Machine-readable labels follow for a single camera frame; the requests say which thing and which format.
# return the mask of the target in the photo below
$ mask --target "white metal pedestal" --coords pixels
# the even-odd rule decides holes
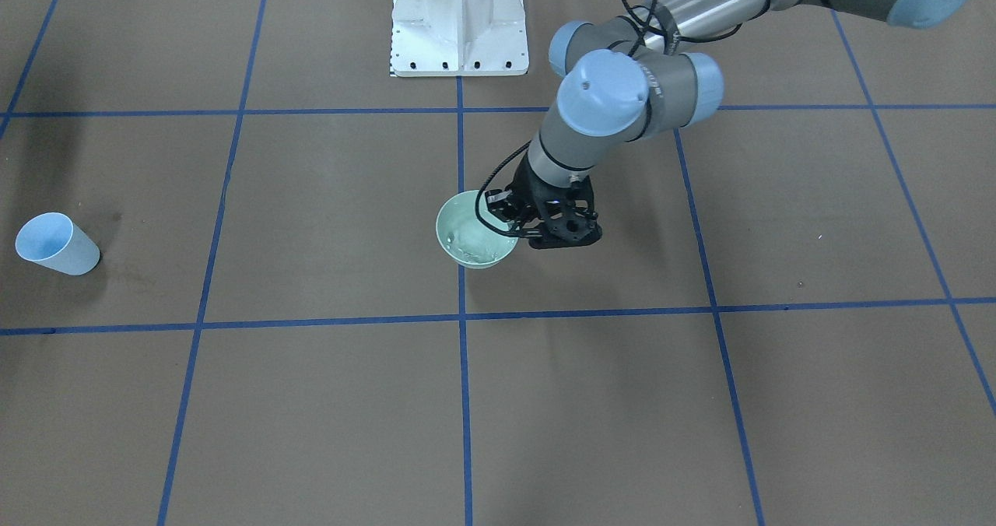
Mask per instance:
[[[525,75],[523,0],[395,0],[391,74]]]

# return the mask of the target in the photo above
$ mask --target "cup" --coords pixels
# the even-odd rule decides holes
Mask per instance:
[[[66,275],[82,275],[100,261],[100,249],[61,213],[31,219],[17,233],[17,255]]]
[[[482,225],[474,213],[475,197],[477,190],[466,191],[444,203],[437,217],[437,239],[449,257],[463,267],[488,268],[508,256],[519,239],[502,236]],[[480,211],[484,220],[494,227],[511,228],[511,224],[488,212],[484,196],[481,196]]]

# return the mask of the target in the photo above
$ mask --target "floor tile square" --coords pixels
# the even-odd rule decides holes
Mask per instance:
[[[483,184],[501,160],[532,139],[542,118],[467,114],[467,189]],[[491,187],[508,185],[516,165]],[[558,250],[533,250],[521,241],[500,264],[467,272],[470,312],[708,306],[673,137],[619,147],[594,169],[591,182],[601,241]]]
[[[455,192],[454,115],[248,116],[209,320],[455,313]]]
[[[725,111],[682,136],[719,303],[943,296],[869,112]]]
[[[168,524],[463,524],[456,324],[206,331]]]
[[[189,331],[0,341],[0,524],[154,524]]]
[[[475,523],[756,524],[708,314],[467,337]]]
[[[996,296],[996,109],[881,111],[954,296]]]
[[[767,524],[992,523],[993,413],[948,307],[723,323]]]
[[[59,0],[18,111],[239,105],[260,0]]]
[[[234,117],[19,118],[0,141],[0,325],[194,321]],[[102,252],[82,277],[18,257],[21,226],[67,214]]]
[[[391,0],[268,0],[249,107],[456,107],[453,77],[391,73]]]
[[[871,98],[880,104],[996,103],[996,0],[970,0],[930,30],[840,15]]]
[[[0,108],[7,111],[52,0],[0,0]]]

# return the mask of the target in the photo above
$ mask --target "grid line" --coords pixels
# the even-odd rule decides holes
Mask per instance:
[[[989,401],[989,409],[992,410],[993,416],[996,416],[996,398],[993,396],[992,387],[990,387],[989,380],[986,378],[985,369],[982,367],[978,353],[975,352],[975,345],[972,344],[972,338],[969,337],[964,321],[961,320],[961,313],[958,312],[958,306],[954,302],[953,295],[951,295],[947,278],[944,277],[940,261],[937,259],[935,249],[931,245],[931,237],[929,237],[924,220],[922,220],[921,214],[917,209],[917,203],[914,202],[914,194],[910,191],[910,186],[907,185],[907,179],[903,176],[903,169],[900,168],[900,162],[896,158],[896,151],[893,150],[892,141],[889,140],[889,133],[886,132],[886,126],[882,123],[882,116],[879,115],[879,109],[872,99],[872,93],[868,90],[868,84],[864,80],[864,73],[861,72],[861,66],[857,63],[854,50],[850,47],[850,41],[847,40],[847,33],[844,32],[843,25],[840,23],[840,17],[836,11],[831,11],[831,16],[833,17],[833,23],[836,25],[836,31],[840,34],[840,41],[843,43],[844,50],[847,51],[847,56],[850,58],[850,64],[854,66],[854,74],[857,76],[857,82],[861,84],[864,99],[868,101],[868,106],[871,107],[871,115],[875,119],[875,126],[878,126],[879,135],[882,136],[882,144],[886,148],[886,154],[889,155],[889,162],[893,165],[893,171],[896,172],[896,179],[899,179],[900,188],[903,189],[903,196],[906,197],[907,206],[910,207],[910,214],[914,217],[917,230],[921,233],[921,239],[924,240],[924,248],[928,251],[929,258],[931,258],[931,263],[937,274],[937,281],[940,282],[940,286],[942,286],[942,291],[944,292],[944,299],[947,300],[947,305],[950,306],[951,316],[954,317],[958,332],[961,334],[962,342],[964,342],[965,349],[968,351],[969,359],[971,359],[972,366],[975,367],[975,374],[977,374],[979,383],[982,385],[982,391],[985,393],[987,401]]]
[[[456,77],[456,191],[463,193],[464,128],[463,77]],[[474,480],[472,440],[470,437],[470,357],[467,348],[467,278],[463,266],[456,267],[458,276],[458,323],[460,345],[460,415],[463,423],[463,522],[474,524]]]
[[[45,19],[42,20],[42,26],[38,29],[38,37],[35,37],[35,44],[32,45],[28,59],[24,62],[24,68],[21,71],[21,76],[17,79],[17,86],[14,87],[14,94],[10,97],[10,103],[7,104],[7,111],[3,117],[3,121],[0,121],[0,139],[3,139],[4,133],[7,132],[7,126],[10,125],[14,108],[17,107],[17,101],[20,100],[21,92],[24,91],[24,84],[28,82],[28,73],[31,72],[31,65],[35,64],[35,57],[38,55],[39,48],[42,47],[42,39],[44,39],[45,33],[49,30],[49,23],[52,22],[52,16],[56,12],[57,4],[59,4],[59,0],[49,2],[49,9],[45,12]]]
[[[960,306],[996,305],[996,298],[974,296],[973,298],[953,299]],[[902,300],[850,300],[832,303],[772,303],[772,305],[719,305],[716,310],[722,314],[757,312],[803,312],[803,310],[864,310],[887,309],[887,307],[932,307],[947,306],[947,299],[902,299]],[[497,320],[545,320],[566,319],[566,317],[639,317],[676,316],[676,314],[711,314],[712,306],[697,307],[640,307],[640,309],[601,309],[601,310],[533,310],[533,312],[482,312],[467,313],[467,321]],[[409,316],[366,316],[366,317],[305,317],[298,320],[244,320],[244,321],[204,321],[202,330],[260,330],[260,328],[333,328],[339,325],[374,324],[424,324],[431,321],[460,321],[460,314],[410,314]],[[72,335],[72,334],[121,334],[135,331],[193,331],[195,321],[181,321],[168,324],[108,324],[108,325],[64,325],[64,327],[0,328],[0,337],[14,335]]]
[[[682,143],[682,133],[675,129],[675,146],[679,151],[679,163],[682,164],[682,179],[686,186],[688,196],[688,210],[691,214],[691,223],[695,230],[695,241],[698,243],[698,255],[702,264],[702,274],[705,278],[705,289],[709,296],[709,313],[712,314],[712,323],[716,328],[716,339],[719,341],[719,353],[723,360],[723,371],[726,374],[726,387],[730,391],[730,405],[733,408],[733,419],[736,421],[737,437],[740,439],[740,451],[744,460],[744,469],[747,473],[747,483],[750,486],[751,499],[754,503],[754,514],[757,518],[758,526],[765,526],[764,509],[761,505],[761,493],[758,490],[757,476],[754,473],[754,459],[751,456],[750,443],[747,440],[747,428],[744,426],[743,411],[740,409],[740,395],[737,394],[736,379],[733,376],[733,364],[730,362],[729,349],[726,346],[726,332],[723,331],[723,321],[719,310],[719,303],[716,300],[716,289],[712,282],[712,271],[709,270],[709,259],[705,251],[705,239],[702,236],[702,227],[698,219],[698,209],[695,207],[695,193],[691,186],[691,177],[688,175],[688,163],[684,153]]]
[[[786,110],[862,110],[867,104],[723,104],[719,111],[786,111]],[[541,114],[550,107],[464,107],[463,114]],[[876,104],[875,109],[889,110],[986,110],[996,109],[996,103],[951,104]],[[92,110],[92,111],[12,111],[2,112],[8,119],[60,117],[172,117],[172,116],[238,116],[238,115],[371,115],[371,114],[457,114],[455,107],[311,107],[311,108],[246,108],[246,109],[163,109],[163,110]]]
[[[235,119],[235,129],[232,131],[232,144],[228,151],[228,164],[225,167],[225,177],[221,184],[221,197],[218,200],[218,213],[214,222],[214,234],[211,238],[211,250],[207,257],[207,267],[204,270],[204,284],[200,305],[197,309],[197,321],[193,328],[193,338],[190,341],[190,355],[188,357],[188,367],[184,375],[184,390],[181,392],[181,402],[177,410],[177,426],[174,428],[174,440],[170,447],[170,462],[167,465],[167,475],[163,481],[163,498],[160,499],[160,514],[157,526],[165,526],[167,513],[170,511],[170,495],[174,486],[174,476],[177,472],[177,460],[179,459],[179,449],[181,440],[184,437],[184,424],[186,420],[186,409],[190,401],[190,387],[193,384],[195,369],[197,364],[197,352],[200,348],[200,337],[202,336],[204,314],[207,312],[207,300],[211,292],[211,279],[214,275],[214,262],[218,255],[218,244],[221,240],[221,227],[225,218],[225,201],[228,194],[228,185],[232,179],[232,167],[235,164],[235,155],[238,151],[239,137],[242,132],[242,120],[245,118],[246,102],[249,98],[249,86],[252,84],[253,65],[256,62],[256,48],[259,45],[259,36],[263,27],[263,15],[266,12],[266,0],[259,0],[259,8],[256,12],[255,29],[253,30],[252,43],[249,45],[249,59],[246,61],[245,79],[242,83],[242,94],[239,98],[239,114]]]

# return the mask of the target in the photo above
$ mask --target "floor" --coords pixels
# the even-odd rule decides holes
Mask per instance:
[[[701,47],[605,238],[464,271],[515,79],[392,79],[389,0],[0,0],[0,524],[990,525],[996,0]],[[21,261],[69,214],[85,277]]]

